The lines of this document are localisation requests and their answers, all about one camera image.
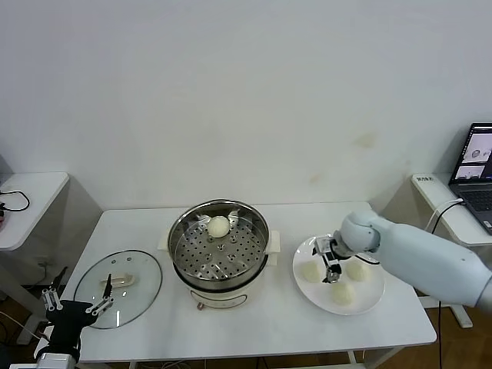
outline cooker handle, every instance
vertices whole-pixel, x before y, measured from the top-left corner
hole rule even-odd
[[[169,251],[168,250],[168,236],[169,236],[169,230],[166,229],[164,232],[162,232],[161,239],[159,240],[159,243],[157,245],[158,250]]]
[[[280,233],[278,231],[270,232],[270,240],[264,252],[268,255],[267,265],[277,265],[277,256],[280,254]]]

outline stainless steel steamer basket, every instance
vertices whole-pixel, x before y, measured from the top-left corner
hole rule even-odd
[[[228,218],[222,238],[208,235],[208,222]],[[212,200],[186,211],[172,226],[168,250],[179,277],[199,291],[233,291],[257,277],[267,263],[268,225],[253,207]]]

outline white plate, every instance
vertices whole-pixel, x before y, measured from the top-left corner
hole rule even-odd
[[[304,296],[315,303],[318,307],[340,315],[362,314],[376,306],[376,304],[383,297],[385,287],[384,271],[380,265],[367,265],[372,272],[368,281],[353,281],[347,276],[347,273],[341,274],[340,281],[350,283],[355,292],[354,302],[346,306],[336,304],[333,301],[330,291],[331,285],[329,283],[311,283],[304,279],[301,272],[301,267],[302,264],[307,261],[316,261],[319,270],[322,273],[326,270],[323,259],[321,259],[319,255],[312,254],[314,239],[315,237],[311,237],[304,241],[295,251],[294,260],[292,261],[294,278]],[[342,271],[344,269],[344,264],[353,260],[357,260],[360,263],[363,262],[355,258],[350,258],[347,261],[341,261],[340,264]]]

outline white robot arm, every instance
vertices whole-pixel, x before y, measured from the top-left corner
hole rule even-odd
[[[492,313],[492,271],[472,251],[373,211],[349,214],[331,239],[335,256],[364,252],[402,281],[441,301]]]

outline white shelf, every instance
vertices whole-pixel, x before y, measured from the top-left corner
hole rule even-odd
[[[412,176],[412,183],[430,208],[435,210],[446,201],[457,199],[447,185],[450,177],[450,173],[416,174]],[[492,236],[464,206],[455,206],[446,211],[441,221],[451,237],[462,246],[470,248],[492,245]]]
[[[31,202],[25,211],[5,212],[5,221],[0,228],[0,251],[11,251],[22,246],[67,183],[68,174],[55,172],[0,175],[0,180],[0,191],[22,191]],[[0,202],[10,206],[23,206],[25,200],[22,196],[2,196]]]

